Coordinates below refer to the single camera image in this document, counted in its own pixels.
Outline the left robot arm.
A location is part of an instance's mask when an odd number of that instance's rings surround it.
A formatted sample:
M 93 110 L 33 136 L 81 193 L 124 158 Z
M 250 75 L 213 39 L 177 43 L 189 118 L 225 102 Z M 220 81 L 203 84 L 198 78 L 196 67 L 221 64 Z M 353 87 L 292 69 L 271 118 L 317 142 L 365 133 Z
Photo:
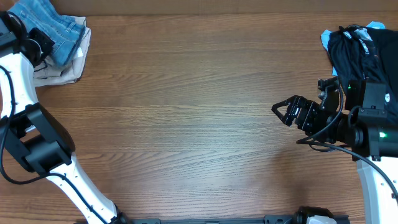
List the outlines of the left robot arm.
M 27 31 L 12 12 L 1 13 L 1 150 L 27 172 L 25 185 L 47 179 L 75 204 L 87 223 L 128 223 L 128 218 L 106 198 L 87 176 L 75 154 L 68 131 L 39 103 L 33 82 L 34 68 L 44 61 L 54 42 L 41 30 Z

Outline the light blue denim jeans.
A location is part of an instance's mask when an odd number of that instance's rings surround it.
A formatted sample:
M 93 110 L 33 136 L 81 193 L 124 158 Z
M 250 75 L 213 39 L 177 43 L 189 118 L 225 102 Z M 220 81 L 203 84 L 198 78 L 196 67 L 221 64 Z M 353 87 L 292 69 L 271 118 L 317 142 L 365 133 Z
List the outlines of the light blue denim jeans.
M 72 60 L 85 33 L 85 26 L 77 24 L 74 17 L 58 14 L 49 0 L 20 0 L 9 11 L 28 31 L 38 28 L 55 42 L 50 57 L 57 67 Z

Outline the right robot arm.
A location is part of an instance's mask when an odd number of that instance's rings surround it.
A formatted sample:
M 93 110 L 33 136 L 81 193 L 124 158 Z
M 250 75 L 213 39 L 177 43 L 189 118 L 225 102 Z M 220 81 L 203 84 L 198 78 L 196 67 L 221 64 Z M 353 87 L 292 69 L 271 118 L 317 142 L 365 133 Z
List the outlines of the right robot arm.
M 352 157 L 366 223 L 397 223 L 397 125 L 387 122 L 385 85 L 351 80 L 344 90 L 335 77 L 319 80 L 318 89 L 321 102 L 294 95 L 274 104 L 272 112 L 305 132 L 297 144 Z

